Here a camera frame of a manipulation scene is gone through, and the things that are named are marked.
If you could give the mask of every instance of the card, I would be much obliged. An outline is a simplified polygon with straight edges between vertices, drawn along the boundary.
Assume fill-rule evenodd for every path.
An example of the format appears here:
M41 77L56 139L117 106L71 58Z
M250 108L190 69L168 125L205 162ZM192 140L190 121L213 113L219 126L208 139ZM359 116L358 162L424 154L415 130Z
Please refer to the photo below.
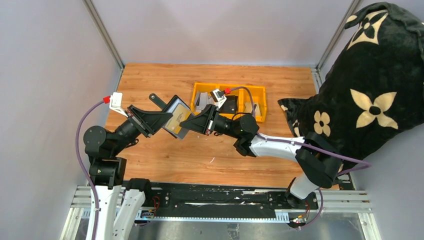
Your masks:
M182 121L187 120L191 114L192 111L190 109L188 109L181 103L178 103L178 105L172 112L172 118L166 123L164 127L168 131L174 133L175 135L178 135L182 129L180 127L180 123Z

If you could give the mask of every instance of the white connector block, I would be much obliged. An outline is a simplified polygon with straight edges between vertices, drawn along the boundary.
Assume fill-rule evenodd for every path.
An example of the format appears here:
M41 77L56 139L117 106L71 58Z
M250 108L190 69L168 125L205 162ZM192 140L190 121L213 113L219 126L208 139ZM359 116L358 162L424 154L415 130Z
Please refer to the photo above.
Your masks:
M125 110L121 107L122 96L122 92L113 92L110 96L109 108L119 114L124 115L125 117L128 117L125 113Z

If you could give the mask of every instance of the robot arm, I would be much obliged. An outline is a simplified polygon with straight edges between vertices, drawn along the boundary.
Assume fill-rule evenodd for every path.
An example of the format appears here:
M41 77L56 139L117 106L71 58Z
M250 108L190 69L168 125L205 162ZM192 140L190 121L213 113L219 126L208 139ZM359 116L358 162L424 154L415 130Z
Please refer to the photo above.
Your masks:
M101 126L92 126L84 134L85 153L90 162L89 174L95 185L98 208L94 191L91 189L91 212L88 222L87 240L96 231L96 240L126 240L140 207L151 201L150 181L133 178L126 186L126 194L116 215L116 206L122 190L127 160L116 157L125 148L138 143L140 135L151 137L172 117L172 113L144 111L130 105L121 108L122 94L114 92L109 108L127 119L114 132Z
M314 145L333 153L337 151L320 135L309 133L306 137L273 137L259 134L259 126L251 114L236 119L221 116L216 105L209 104L193 118L180 126L201 134L227 135L236 139L234 147L243 156L270 156L299 163L303 174L290 183L286 199L294 208L317 188L330 188L335 183L342 160L310 150Z

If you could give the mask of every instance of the white connector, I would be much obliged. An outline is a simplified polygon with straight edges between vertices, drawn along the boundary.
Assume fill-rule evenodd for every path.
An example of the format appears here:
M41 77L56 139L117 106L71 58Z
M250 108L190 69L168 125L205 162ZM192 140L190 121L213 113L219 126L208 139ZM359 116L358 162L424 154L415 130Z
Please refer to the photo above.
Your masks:
M215 106L217 106L218 109L220 109L224 105L225 101L227 100L227 97L224 94L220 96L219 92L221 91L218 88L210 92L210 95L215 101Z
M127 118L128 116L125 113L125 110L121 107L122 95L122 92L113 92L110 96L109 108Z

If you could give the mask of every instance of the item in bin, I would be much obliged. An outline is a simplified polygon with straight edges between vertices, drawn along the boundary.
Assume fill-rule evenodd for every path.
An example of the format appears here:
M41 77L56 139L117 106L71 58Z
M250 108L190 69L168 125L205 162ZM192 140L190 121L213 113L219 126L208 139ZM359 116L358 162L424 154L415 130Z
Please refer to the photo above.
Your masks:
M260 117L261 116L261 110L258 107L258 103L254 102L254 116ZM245 102L244 103L244 112L245 113L251 113L252 112L252 103L251 102Z
M205 109L206 105L214 104L214 99L209 95L208 92L197 92L196 97L194 98L195 102L195 111L201 112Z
M219 109L219 111L222 114L236 114L239 110L237 106L237 100L239 99L238 96L230 95L226 96L226 101L222 105L222 107Z

